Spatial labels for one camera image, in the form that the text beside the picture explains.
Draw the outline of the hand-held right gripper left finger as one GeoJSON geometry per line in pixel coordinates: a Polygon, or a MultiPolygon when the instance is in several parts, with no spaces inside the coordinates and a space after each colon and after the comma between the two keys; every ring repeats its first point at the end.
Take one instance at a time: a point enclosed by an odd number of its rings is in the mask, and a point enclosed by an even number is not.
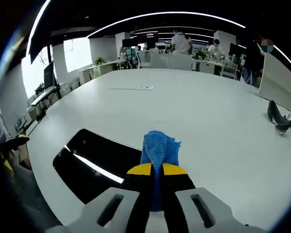
{"type": "Polygon", "coordinates": [[[143,233],[153,197],[153,165],[131,168],[119,188],[110,187],[87,203],[79,218],[48,233],[143,233]]]}

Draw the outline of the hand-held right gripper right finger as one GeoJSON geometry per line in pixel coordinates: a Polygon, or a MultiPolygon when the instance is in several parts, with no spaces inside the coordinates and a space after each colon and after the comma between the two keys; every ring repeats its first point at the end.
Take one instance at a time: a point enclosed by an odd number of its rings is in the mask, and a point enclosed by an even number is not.
{"type": "Polygon", "coordinates": [[[240,223],[231,208],[205,188],[196,188],[187,171],[161,166],[161,200],[170,233],[262,233],[240,223]]]}

